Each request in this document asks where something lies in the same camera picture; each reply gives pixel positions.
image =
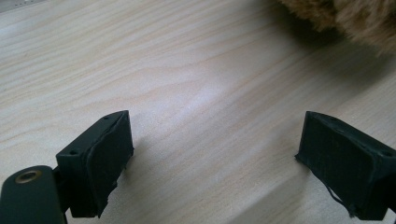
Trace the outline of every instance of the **black plastic part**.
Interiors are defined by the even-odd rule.
[[[0,223],[67,223],[50,167],[30,167],[4,182]]]
[[[66,179],[63,179],[59,167],[53,170],[53,177],[55,178],[56,188],[58,189],[58,196],[61,201],[62,212],[66,212],[70,207],[70,201],[73,200],[73,195],[71,194]]]
[[[60,179],[71,195],[66,203],[73,217],[102,214],[133,154],[129,114],[121,111],[99,119],[56,155]]]
[[[391,199],[396,152],[352,126],[327,115],[306,112],[296,159],[332,190],[354,217],[382,220]]]

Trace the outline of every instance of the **black 3d printed part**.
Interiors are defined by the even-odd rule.
[[[34,166],[10,176],[0,198],[0,223],[67,223],[100,216],[134,154],[128,111],[95,122],[56,155],[58,167]]]
[[[73,217],[100,216],[117,178],[134,154],[128,111],[96,121],[56,155],[61,177],[73,194]]]
[[[382,220],[394,206],[386,199],[394,199],[395,150],[340,119],[306,112],[296,159],[338,196],[332,195],[352,217]]]

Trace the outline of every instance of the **wooden table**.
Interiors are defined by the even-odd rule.
[[[396,147],[395,58],[274,0],[21,7],[0,14],[0,78],[1,183],[129,110],[119,186],[100,219],[69,223],[361,223],[293,158],[304,113]]]

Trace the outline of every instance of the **furry object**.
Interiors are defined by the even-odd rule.
[[[336,28],[354,41],[396,52],[396,0],[278,0],[315,29]]]

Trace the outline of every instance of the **screw hole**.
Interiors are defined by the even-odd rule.
[[[28,171],[21,175],[18,175],[17,178],[15,179],[15,182],[17,184],[25,184],[39,178],[40,176],[41,176],[41,171]]]

